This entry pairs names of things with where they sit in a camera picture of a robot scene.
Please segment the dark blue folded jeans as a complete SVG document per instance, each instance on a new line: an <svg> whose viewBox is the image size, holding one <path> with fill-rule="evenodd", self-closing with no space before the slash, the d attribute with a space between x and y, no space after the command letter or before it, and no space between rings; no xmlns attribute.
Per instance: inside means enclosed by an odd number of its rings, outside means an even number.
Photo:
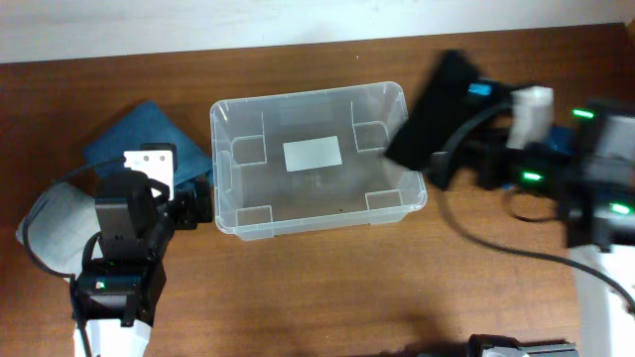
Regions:
<svg viewBox="0 0 635 357"><path fill-rule="evenodd" d="M112 125L82 155L89 164L105 162L139 150L143 144L170 143L177 148L175 188L190 190L197 178L205 175L213 185L212 159L189 136L179 129L153 101L146 101Z"/></svg>

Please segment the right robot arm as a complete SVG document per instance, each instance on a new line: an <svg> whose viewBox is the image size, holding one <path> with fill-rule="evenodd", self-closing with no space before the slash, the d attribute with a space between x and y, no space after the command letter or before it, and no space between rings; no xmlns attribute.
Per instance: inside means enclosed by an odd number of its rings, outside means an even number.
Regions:
<svg viewBox="0 0 635 357"><path fill-rule="evenodd" d="M585 356L634 353L634 112L595 101L574 109L578 127L554 140L554 93L544 86L509 87L479 80L451 84L429 107L444 121L428 152L428 176L447 190L461 167L484 189L552 200L569 254L559 257L488 242L463 227L445 200L444 220L483 248L573 269Z"/></svg>

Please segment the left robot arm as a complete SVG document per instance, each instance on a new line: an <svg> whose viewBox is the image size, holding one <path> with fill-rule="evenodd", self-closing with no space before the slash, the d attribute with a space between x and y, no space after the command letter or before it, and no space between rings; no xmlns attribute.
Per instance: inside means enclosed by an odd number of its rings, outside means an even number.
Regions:
<svg viewBox="0 0 635 357"><path fill-rule="evenodd" d="M167 281L163 264L178 231L213 219L210 185L178 190L177 147L148 143L126 151L120 170L96 189L98 231L86 242L81 272L70 279L78 356L141 356Z"/></svg>

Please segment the white label in container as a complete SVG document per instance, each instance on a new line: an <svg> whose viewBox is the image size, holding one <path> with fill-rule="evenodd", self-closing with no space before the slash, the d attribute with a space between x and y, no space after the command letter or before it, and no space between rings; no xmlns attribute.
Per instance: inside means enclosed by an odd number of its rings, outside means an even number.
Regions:
<svg viewBox="0 0 635 357"><path fill-rule="evenodd" d="M286 169L290 173L342 164L336 136L284 143L283 151Z"/></svg>

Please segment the black taped clothing bundle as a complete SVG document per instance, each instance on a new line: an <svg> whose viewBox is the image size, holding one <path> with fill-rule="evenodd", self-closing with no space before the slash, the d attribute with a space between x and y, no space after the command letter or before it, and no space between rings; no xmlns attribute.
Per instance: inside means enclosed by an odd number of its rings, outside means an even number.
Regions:
<svg viewBox="0 0 635 357"><path fill-rule="evenodd" d="M466 121L463 100L478 78L478 68L462 52L442 52L408 120L390 141L384 156L411 171L425 169L431 155Z"/></svg>

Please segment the blue taped clothing bundle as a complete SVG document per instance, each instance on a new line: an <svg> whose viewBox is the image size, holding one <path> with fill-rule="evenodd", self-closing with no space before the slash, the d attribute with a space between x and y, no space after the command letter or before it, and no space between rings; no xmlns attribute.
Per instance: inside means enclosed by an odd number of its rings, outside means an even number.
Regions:
<svg viewBox="0 0 635 357"><path fill-rule="evenodd" d="M516 185L538 195L552 195L571 162L573 137L573 129L553 127L543 141L524 149L505 149L497 168L498 181L504 187Z"/></svg>

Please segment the light blue jeans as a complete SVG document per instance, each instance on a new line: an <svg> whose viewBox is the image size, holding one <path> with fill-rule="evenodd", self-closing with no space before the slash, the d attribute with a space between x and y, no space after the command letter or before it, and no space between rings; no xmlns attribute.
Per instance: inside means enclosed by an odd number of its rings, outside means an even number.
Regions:
<svg viewBox="0 0 635 357"><path fill-rule="evenodd" d="M45 207L29 225L31 249L52 270L78 276L84 246L100 230L95 199L63 182L42 194L41 202Z"/></svg>

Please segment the clear plastic storage container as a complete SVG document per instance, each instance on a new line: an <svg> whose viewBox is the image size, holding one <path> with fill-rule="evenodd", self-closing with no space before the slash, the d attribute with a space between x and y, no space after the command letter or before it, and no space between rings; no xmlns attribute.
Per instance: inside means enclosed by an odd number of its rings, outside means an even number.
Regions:
<svg viewBox="0 0 635 357"><path fill-rule="evenodd" d="M423 176L385 158L408 118L393 81L224 99L209 109L214 221L243 241L399 222L423 208ZM283 144L336 136L340 166L290 173Z"/></svg>

